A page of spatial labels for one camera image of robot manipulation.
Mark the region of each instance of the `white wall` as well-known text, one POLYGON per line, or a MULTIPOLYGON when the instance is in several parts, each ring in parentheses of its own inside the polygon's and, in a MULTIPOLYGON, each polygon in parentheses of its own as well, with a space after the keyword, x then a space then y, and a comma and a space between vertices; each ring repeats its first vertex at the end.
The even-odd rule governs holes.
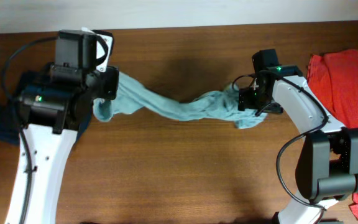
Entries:
POLYGON ((358 0, 0 0, 0 33, 358 20, 358 0))

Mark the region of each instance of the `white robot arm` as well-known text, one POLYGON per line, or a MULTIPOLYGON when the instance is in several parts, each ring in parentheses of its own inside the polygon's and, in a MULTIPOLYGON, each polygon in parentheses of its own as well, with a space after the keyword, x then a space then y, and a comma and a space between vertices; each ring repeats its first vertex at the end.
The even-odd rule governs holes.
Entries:
MULTIPOLYGON (((19 165, 5 223, 55 223, 65 164, 91 102, 116 95, 119 72, 107 66, 112 43, 112 35, 104 32, 61 30, 51 80, 32 82, 22 90, 17 111, 27 126, 21 129, 19 165), (98 53, 104 55, 102 60, 96 49, 104 53, 98 53)), ((239 91, 239 110, 257 109, 258 115, 285 109, 303 133, 298 138, 305 137, 296 168, 298 191, 292 195, 287 189, 292 200, 272 221, 316 223, 323 210, 358 191, 358 129, 346 129, 331 116, 299 69, 279 65, 274 50, 256 53, 253 61, 258 87, 239 91), (332 150, 342 155, 340 160, 329 161, 332 150)), ((277 161, 280 177, 280 156, 277 161)))

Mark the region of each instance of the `red cloth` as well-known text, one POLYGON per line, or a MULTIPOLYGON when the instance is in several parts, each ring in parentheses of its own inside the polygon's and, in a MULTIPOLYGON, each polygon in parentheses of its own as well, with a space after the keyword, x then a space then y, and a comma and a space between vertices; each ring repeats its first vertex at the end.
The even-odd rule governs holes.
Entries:
MULTIPOLYGON (((308 82, 322 104, 348 128, 358 128, 358 50, 312 56, 308 82)), ((358 219, 358 193, 350 206, 358 219)))

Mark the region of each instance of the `light blue cloth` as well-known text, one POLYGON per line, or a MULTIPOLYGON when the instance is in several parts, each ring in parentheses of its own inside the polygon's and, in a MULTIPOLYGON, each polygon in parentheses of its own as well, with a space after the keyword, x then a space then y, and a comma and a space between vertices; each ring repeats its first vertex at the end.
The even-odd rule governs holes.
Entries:
POLYGON ((146 107, 166 118, 191 121, 203 118, 234 121, 239 129, 252 128, 261 123, 266 114, 254 116, 255 110, 239 111, 238 91, 226 88, 211 91, 191 103, 179 103, 146 89, 137 80, 125 73, 119 74, 117 97, 113 101, 95 99, 93 114, 99 121, 110 121, 118 113, 132 114, 146 107))

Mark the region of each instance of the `wooden table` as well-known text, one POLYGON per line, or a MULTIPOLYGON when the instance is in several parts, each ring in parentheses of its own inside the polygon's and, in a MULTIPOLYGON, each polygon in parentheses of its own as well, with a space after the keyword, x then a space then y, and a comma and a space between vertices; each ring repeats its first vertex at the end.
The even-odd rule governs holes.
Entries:
MULTIPOLYGON (((252 54, 276 48, 282 64, 306 72, 311 54, 358 49, 358 22, 264 24, 179 29, 114 30, 111 64, 161 95, 186 102, 252 73, 252 54)), ((55 33, 0 34, 0 69, 21 45, 55 33)), ((12 63, 9 88, 21 72, 53 61, 54 44, 26 50, 12 63)), ((6 101, 0 89, 0 104, 6 101)), ((204 119, 179 122, 143 109, 95 119, 68 159, 57 223, 219 223, 270 218, 289 196, 275 173, 280 147, 297 130, 287 115, 255 128, 204 119)), ((302 143, 282 158, 295 191, 302 143)), ((18 147, 0 142, 0 223, 16 174, 18 147)), ((327 212, 357 223, 349 198, 327 212)))

